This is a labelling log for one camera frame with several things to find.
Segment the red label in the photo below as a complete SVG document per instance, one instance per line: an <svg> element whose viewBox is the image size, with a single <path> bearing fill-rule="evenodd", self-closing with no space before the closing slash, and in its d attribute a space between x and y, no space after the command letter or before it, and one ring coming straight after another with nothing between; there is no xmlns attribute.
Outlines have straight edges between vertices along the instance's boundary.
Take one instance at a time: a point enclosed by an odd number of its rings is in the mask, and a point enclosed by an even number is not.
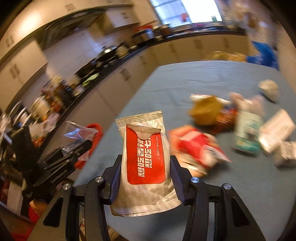
<svg viewBox="0 0 296 241"><path fill-rule="evenodd" d="M165 162L161 134L147 140L138 138L135 131L126 127L126 166L130 184L157 184L165 180Z"/></svg>

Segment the window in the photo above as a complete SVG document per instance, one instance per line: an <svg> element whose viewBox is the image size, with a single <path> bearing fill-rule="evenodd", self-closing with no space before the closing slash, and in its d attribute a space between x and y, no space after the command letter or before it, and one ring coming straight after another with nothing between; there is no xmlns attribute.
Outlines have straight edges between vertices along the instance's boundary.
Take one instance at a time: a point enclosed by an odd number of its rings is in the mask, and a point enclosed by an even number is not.
<svg viewBox="0 0 296 241"><path fill-rule="evenodd" d="M163 24L172 27L222 21L215 0L150 0Z"/></svg>

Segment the teal package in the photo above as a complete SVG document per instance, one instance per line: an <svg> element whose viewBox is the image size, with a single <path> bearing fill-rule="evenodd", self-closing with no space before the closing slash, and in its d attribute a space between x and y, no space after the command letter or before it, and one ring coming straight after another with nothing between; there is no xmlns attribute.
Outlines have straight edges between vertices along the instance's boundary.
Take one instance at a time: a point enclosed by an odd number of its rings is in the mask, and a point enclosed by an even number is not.
<svg viewBox="0 0 296 241"><path fill-rule="evenodd" d="M240 110L235 126L235 149L247 153L258 153L261 150L258 140L263 118L253 113Z"/></svg>

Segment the table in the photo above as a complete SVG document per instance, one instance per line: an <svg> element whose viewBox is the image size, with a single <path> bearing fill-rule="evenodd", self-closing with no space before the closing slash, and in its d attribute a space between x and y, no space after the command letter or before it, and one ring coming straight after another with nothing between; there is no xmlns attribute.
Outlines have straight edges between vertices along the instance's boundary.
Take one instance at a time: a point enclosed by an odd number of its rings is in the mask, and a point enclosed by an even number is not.
<svg viewBox="0 0 296 241"><path fill-rule="evenodd" d="M190 94L216 95L229 99L230 91L246 98L259 93L258 82L265 79L279 86L277 104L265 99L265 120L284 108L296 121L296 95L277 70L256 64L231 61L200 61L159 67L143 84L118 118L163 111L166 131L192 123L187 115L192 103ZM296 140L295 133L291 140ZM232 163L212 169L203 180L208 184L230 183L254 216L267 241L277 240L292 210L296 193L296 169L278 169L272 156L261 152L256 157L236 153L232 146L234 134L223 133L217 142ZM95 150L78 176L75 185L86 184L112 166L122 154L123 140L115 123ZM182 240L189 207L178 206L167 212L142 217L114 217L105 206L107 223L129 241ZM212 211L209 218L209 236L213 236Z"/></svg>

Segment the backsplash wall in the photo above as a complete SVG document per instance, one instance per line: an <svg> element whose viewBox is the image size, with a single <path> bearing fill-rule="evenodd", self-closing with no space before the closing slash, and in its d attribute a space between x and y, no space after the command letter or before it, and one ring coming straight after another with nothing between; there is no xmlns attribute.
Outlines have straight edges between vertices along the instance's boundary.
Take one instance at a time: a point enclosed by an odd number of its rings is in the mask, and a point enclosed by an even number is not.
<svg viewBox="0 0 296 241"><path fill-rule="evenodd" d="M44 50L48 60L46 73L42 75L22 97L25 106L30 107L40 96L41 88L54 76L72 84L74 74L91 59L97 57L104 46L119 45L122 40L131 43L134 26L104 36L96 23L73 34Z"/></svg>

